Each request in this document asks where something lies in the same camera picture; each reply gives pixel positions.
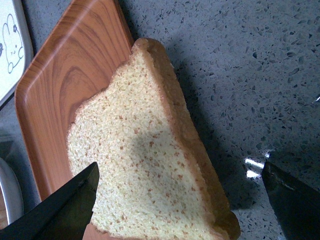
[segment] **wooden tray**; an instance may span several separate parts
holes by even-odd
[[[71,179],[66,136],[79,105],[108,87],[133,39],[117,0],[74,0],[22,76],[15,107],[40,199]],[[88,225],[85,240],[108,240]]]

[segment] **white card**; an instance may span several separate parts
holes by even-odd
[[[0,0],[0,106],[29,66],[33,48],[21,0]]]

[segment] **bread crust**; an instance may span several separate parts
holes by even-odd
[[[140,38],[135,42],[133,51],[135,48],[142,49],[151,74],[160,86],[159,94],[171,131],[185,153],[190,169],[199,180],[197,183],[204,204],[212,213],[208,220],[215,219],[211,222],[211,227],[225,239],[237,239],[240,236],[238,219],[230,211],[229,201],[192,122],[184,94],[164,46],[157,40]]]

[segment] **tray rim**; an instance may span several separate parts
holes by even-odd
[[[26,147],[26,152],[27,152],[28,160],[30,162],[32,175],[35,180],[36,190],[41,201],[46,199],[54,191],[50,189],[51,187],[49,186],[48,183],[45,184],[46,189],[41,189],[39,186],[40,181],[43,181],[43,180],[45,181],[46,175],[42,171],[37,171],[38,169],[41,169],[41,167],[39,166],[42,161],[39,159],[39,156],[37,156],[37,144],[34,141],[32,141],[32,138],[34,138],[35,136],[31,132],[30,123],[25,121],[25,118],[24,118],[24,116],[26,115],[26,111],[28,111],[27,109],[25,109],[27,104],[28,92],[33,87],[34,82],[36,82],[38,78],[30,79],[25,76],[28,75],[29,71],[32,71],[32,68],[34,68],[33,63],[37,61],[37,59],[39,58],[39,55],[44,54],[45,56],[48,56],[48,58],[50,59],[53,58],[53,55],[54,55],[53,52],[50,52],[49,54],[48,52],[46,52],[48,47],[52,47],[51,38],[55,33],[60,31],[60,24],[63,23],[64,20],[68,17],[68,13],[72,11],[73,7],[77,5],[78,1],[79,0],[72,0],[71,3],[68,5],[68,7],[65,9],[61,18],[58,20],[58,22],[52,29],[51,33],[46,38],[43,45],[41,46],[39,51],[36,53],[33,60],[29,64],[28,68],[20,78],[19,82],[17,83],[15,94],[14,94],[15,111],[16,111],[18,122],[19,122],[19,127],[21,130],[21,135]],[[91,4],[94,4],[95,2],[100,2],[100,1],[101,0],[92,0],[90,3],[87,3],[87,4],[91,5]],[[120,7],[118,0],[103,0],[103,1],[109,1],[114,5],[114,8],[117,10],[117,17],[121,23],[122,31],[125,33],[124,36],[126,37],[126,41],[130,44],[130,47],[131,47],[134,44],[134,39],[131,35],[130,29],[128,27],[127,21],[125,19],[125,16],[123,14],[123,11]],[[67,32],[72,31],[72,28],[73,27],[69,26],[69,29],[67,30]],[[58,47],[60,48],[63,44],[64,44],[64,41],[60,41],[58,43]]]

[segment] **gray speckled countertop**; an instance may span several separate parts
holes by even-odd
[[[23,1],[35,52],[69,2]],[[154,38],[166,47],[239,219],[240,239],[283,240],[261,169],[245,159],[263,163],[271,153],[269,161],[320,191],[320,102],[314,102],[320,96],[320,2],[120,0],[120,5],[135,39]],[[7,160],[28,211],[39,199],[13,99],[0,110],[0,130],[14,139]],[[250,173],[257,176],[247,177]]]

